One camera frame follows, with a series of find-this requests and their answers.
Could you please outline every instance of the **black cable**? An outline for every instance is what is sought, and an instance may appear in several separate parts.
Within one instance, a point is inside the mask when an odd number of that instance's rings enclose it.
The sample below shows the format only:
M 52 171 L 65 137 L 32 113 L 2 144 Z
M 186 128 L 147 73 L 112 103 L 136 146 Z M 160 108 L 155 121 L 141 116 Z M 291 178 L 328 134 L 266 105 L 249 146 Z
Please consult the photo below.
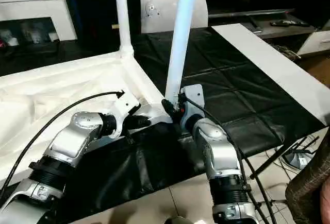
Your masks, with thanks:
M 304 146 L 302 148 L 302 150 L 305 150 L 306 148 L 308 148 L 310 145 L 312 145 L 313 143 L 315 143 L 320 137 L 317 136 L 316 138 L 314 138 L 312 141 L 310 141 L 306 146 Z
M 224 126 L 221 124 L 221 122 L 216 118 L 214 117 L 209 111 L 207 111 L 206 109 L 204 109 L 203 107 L 201 107 L 200 105 L 198 105 L 197 103 L 193 102 L 191 99 L 185 97 L 185 99 L 187 100 L 187 102 L 191 103 L 192 105 L 194 105 L 195 107 L 199 108 L 200 110 L 202 110 L 203 112 L 205 112 L 210 118 L 213 119 L 213 121 L 219 125 L 220 127 L 222 127 L 224 129 L 224 131 L 227 133 L 228 135 L 228 140 L 232 143 L 232 145 L 235 147 L 235 149 L 238 151 L 237 153 L 237 156 L 238 156 L 238 160 L 239 160 L 239 163 L 240 163 L 240 166 L 241 166 L 241 171 L 242 171 L 242 176 L 243 176 L 243 180 L 244 182 L 246 183 L 247 180 L 246 180 L 246 175 L 244 173 L 244 167 L 243 167 L 243 163 L 242 163 L 242 158 L 241 156 L 243 156 L 243 158 L 245 159 L 247 165 L 249 166 L 253 176 L 255 177 L 256 181 L 257 181 L 257 184 L 258 184 L 258 187 L 260 188 L 260 191 L 261 191 L 261 194 L 265 200 L 265 203 L 266 203 L 266 206 L 267 206 L 267 209 L 269 211 L 269 214 L 270 214 L 270 217 L 272 219 L 272 222 L 273 224 L 277 224 L 276 222 L 276 219 L 275 219 L 275 216 L 274 216 L 274 213 L 273 213 L 273 210 L 272 210 L 272 207 L 270 205 L 270 202 L 268 200 L 268 197 L 266 195 L 266 191 L 264 189 L 264 187 L 262 186 L 262 183 L 259 179 L 259 177 L 256 175 L 256 172 L 252 166 L 252 164 L 250 163 L 250 161 L 248 160 L 248 158 L 244 155 L 244 153 L 242 152 L 242 150 L 238 147 L 238 145 L 232 140 L 232 138 L 230 137 L 230 134 L 228 131 L 225 130 Z
M 74 102 L 73 104 L 69 105 L 68 107 L 64 108 L 62 111 L 60 111 L 59 113 L 57 113 L 54 117 L 52 117 L 51 120 L 49 120 L 39 131 L 38 133 L 31 139 L 31 141 L 25 146 L 25 148 L 22 150 L 22 152 L 20 153 L 19 157 L 17 158 L 14 166 L 12 167 L 3 187 L 2 187 L 2 191 L 1 191 L 1 194 L 0 194 L 0 202 L 4 196 L 4 193 L 5 193 L 5 190 L 6 188 L 8 187 L 9 183 L 10 183 L 10 180 L 12 179 L 12 177 L 14 176 L 14 173 L 19 165 L 19 163 L 21 162 L 23 156 L 26 154 L 26 152 L 29 150 L 29 148 L 32 146 L 32 144 L 35 142 L 35 140 L 44 132 L 44 130 L 49 126 L 51 125 L 52 122 L 54 122 L 59 116 L 61 116 L 64 112 L 66 112 L 67 110 L 71 109 L 72 107 L 84 102 L 84 101 L 87 101 L 87 100 L 90 100 L 90 99 L 93 99 L 93 98 L 97 98 L 97 97 L 100 97 L 100 96 L 104 96 L 104 95 L 110 95 L 110 94 L 117 94 L 118 97 L 120 97 L 123 92 L 105 92 L 105 93 L 100 93 L 100 94 L 95 94 L 95 95 L 92 95 L 92 96 L 89 96 L 89 97 L 86 97 L 86 98 L 83 98 L 81 100 L 78 100 L 77 102 Z
M 288 174 L 288 172 L 286 171 L 286 169 L 284 168 L 284 165 L 283 165 L 283 162 L 281 161 L 281 159 L 279 159 L 279 162 L 280 162 L 280 165 L 281 165 L 282 169 L 284 170 L 285 174 L 287 175 L 287 177 L 288 177 L 289 180 L 291 181 L 291 177 L 290 177 L 290 175 Z
M 261 210 L 259 204 L 257 203 L 257 201 L 256 201 L 256 199 L 254 198 L 254 196 L 252 195 L 252 193 L 251 193 L 251 192 L 247 192 L 247 194 L 248 194 L 249 198 L 251 199 L 251 201 L 252 201 L 254 207 L 255 207 L 256 210 L 258 211 L 258 213 L 259 213 L 261 219 L 264 221 L 265 224 L 269 224 L 269 221 L 267 220 L 265 214 L 262 212 L 262 210 Z
M 295 145 L 295 147 L 292 148 L 292 149 L 290 149 L 290 150 L 295 150 L 295 149 L 297 149 L 300 145 L 303 144 L 303 142 L 304 142 L 306 139 L 307 139 L 307 136 L 305 136 L 304 138 L 302 138 L 301 141 L 298 142 L 298 143 Z
M 283 162 L 282 162 L 280 159 L 279 159 L 279 161 L 281 162 L 281 165 L 282 165 L 282 166 L 278 165 L 278 164 L 275 163 L 275 162 L 273 162 L 273 164 L 275 164 L 276 166 L 282 168 L 284 171 L 290 171 L 290 172 L 292 172 L 292 173 L 294 173 L 294 174 L 296 174 L 296 175 L 298 174 L 298 173 L 296 173 L 295 171 L 292 171 L 292 170 L 286 168 L 286 167 L 283 165 Z

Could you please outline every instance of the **black tablecloth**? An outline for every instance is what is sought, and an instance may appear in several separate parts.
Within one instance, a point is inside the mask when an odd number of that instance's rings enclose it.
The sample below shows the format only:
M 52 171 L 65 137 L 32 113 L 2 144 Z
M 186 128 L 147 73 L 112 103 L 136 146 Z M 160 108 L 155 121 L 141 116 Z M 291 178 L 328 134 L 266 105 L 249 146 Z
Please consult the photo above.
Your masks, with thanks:
M 163 93 L 171 40 L 170 32 L 133 38 L 135 58 Z M 6 62 L 2 75 L 94 55 L 75 42 L 57 44 L 47 54 L 41 49 L 23 51 L 2 58 Z M 182 85 L 196 83 L 204 88 L 206 109 L 223 122 L 248 156 L 293 143 L 324 127 L 211 28 L 191 31 Z M 179 139 L 173 125 L 149 127 L 133 139 L 121 139 L 83 157 L 59 203 L 59 223 L 104 211 L 204 172 L 194 142 L 189 137 Z

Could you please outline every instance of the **brown chair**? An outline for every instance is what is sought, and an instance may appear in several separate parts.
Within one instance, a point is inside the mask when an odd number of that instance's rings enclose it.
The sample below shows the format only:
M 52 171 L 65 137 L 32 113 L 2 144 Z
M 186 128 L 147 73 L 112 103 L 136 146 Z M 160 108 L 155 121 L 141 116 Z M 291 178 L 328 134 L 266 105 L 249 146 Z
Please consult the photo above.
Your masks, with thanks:
M 320 190 L 330 176 L 330 132 L 313 159 L 288 184 L 287 205 L 296 224 L 321 224 Z

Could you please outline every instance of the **wooden floor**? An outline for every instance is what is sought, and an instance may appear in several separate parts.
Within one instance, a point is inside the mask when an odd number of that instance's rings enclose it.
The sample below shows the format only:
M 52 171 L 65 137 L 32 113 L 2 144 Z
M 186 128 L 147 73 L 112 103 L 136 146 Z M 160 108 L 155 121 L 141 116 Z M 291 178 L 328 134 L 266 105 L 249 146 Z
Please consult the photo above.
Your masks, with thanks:
M 322 55 L 303 58 L 298 65 L 330 88 L 330 51 Z

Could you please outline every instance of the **white pole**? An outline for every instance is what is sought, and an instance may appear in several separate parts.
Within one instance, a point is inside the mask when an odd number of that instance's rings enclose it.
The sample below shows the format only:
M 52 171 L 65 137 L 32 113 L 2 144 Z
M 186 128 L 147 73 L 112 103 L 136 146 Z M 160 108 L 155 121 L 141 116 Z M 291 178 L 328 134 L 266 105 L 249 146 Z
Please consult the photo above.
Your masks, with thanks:
M 120 35 L 120 52 L 121 55 L 133 55 L 134 51 L 130 42 L 127 0 L 116 0 L 116 3 Z
M 165 98 L 177 108 L 195 0 L 179 0 Z

